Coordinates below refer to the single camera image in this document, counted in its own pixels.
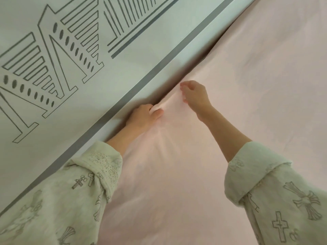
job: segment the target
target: white fabric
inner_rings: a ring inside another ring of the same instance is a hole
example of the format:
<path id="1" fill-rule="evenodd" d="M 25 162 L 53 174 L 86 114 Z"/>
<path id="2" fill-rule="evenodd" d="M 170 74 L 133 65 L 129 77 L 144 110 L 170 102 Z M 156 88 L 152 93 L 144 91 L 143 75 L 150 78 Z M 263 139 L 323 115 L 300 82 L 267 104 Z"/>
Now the white fabric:
<path id="1" fill-rule="evenodd" d="M 186 78 L 252 140 L 326 189 L 327 0 L 257 0 Z M 138 138 L 107 205 L 98 244 L 256 244 L 224 195 L 227 163 L 176 87 Z"/>

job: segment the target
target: sleeve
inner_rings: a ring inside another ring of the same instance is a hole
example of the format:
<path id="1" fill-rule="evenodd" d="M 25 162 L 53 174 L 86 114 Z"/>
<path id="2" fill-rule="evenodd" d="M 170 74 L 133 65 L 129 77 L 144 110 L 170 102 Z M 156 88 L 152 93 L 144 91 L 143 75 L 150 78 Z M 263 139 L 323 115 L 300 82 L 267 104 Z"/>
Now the sleeve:
<path id="1" fill-rule="evenodd" d="M 103 142 L 41 182 L 2 217 L 1 244 L 96 244 L 122 157 Z"/>
<path id="2" fill-rule="evenodd" d="M 257 142 L 229 162 L 226 197 L 243 206 L 258 244 L 325 244 L 327 193 L 310 185 L 292 162 Z"/>

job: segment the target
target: forearm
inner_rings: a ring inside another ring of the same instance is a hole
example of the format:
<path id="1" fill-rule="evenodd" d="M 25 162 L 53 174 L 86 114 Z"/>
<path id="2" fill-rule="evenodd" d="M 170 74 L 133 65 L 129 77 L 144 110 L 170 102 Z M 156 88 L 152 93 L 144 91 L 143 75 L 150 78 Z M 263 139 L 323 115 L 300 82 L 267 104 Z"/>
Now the forearm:
<path id="1" fill-rule="evenodd" d="M 200 115 L 203 123 L 214 136 L 227 162 L 230 162 L 244 144 L 251 142 L 215 108 L 210 107 Z"/>
<path id="2" fill-rule="evenodd" d="M 109 144 L 116 151 L 118 151 L 121 154 L 121 156 L 123 156 L 128 146 L 139 135 L 141 135 L 140 129 L 138 129 L 133 125 L 127 125 L 120 132 L 118 132 L 116 136 L 114 136 L 106 143 Z"/>

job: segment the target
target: oval dot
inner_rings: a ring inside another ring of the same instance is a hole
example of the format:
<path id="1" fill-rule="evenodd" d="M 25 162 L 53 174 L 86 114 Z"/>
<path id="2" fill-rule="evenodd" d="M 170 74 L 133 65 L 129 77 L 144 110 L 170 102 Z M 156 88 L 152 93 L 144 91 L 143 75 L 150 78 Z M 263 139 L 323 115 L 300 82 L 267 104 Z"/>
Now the oval dot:
<path id="1" fill-rule="evenodd" d="M 12 81 L 12 88 L 15 88 L 17 86 L 17 81 L 16 80 L 13 80 Z"/>
<path id="2" fill-rule="evenodd" d="M 55 33 L 57 31 L 57 27 L 58 27 L 58 24 L 57 22 L 53 25 L 53 33 Z"/>
<path id="3" fill-rule="evenodd" d="M 68 45 L 68 43 L 69 43 L 69 36 L 67 36 L 67 38 L 66 38 L 65 45 Z"/>
<path id="4" fill-rule="evenodd" d="M 3 82 L 4 82 L 4 84 L 8 83 L 8 76 L 7 75 L 5 75 L 5 77 L 3 78 Z"/>
<path id="5" fill-rule="evenodd" d="M 62 39 L 63 38 L 63 30 L 60 31 L 60 34 L 59 34 L 59 39 Z"/>

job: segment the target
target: pink fabric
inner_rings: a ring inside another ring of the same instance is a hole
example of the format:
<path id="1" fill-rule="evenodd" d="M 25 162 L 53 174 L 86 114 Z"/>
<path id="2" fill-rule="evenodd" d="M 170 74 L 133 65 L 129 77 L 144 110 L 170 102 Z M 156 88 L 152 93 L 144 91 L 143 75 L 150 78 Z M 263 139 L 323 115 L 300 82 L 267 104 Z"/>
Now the pink fabric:
<path id="1" fill-rule="evenodd" d="M 253 140 L 326 189 L 326 0 L 257 0 L 184 80 Z M 177 86 L 124 157 L 98 244 L 256 244 L 224 195 L 227 163 Z"/>

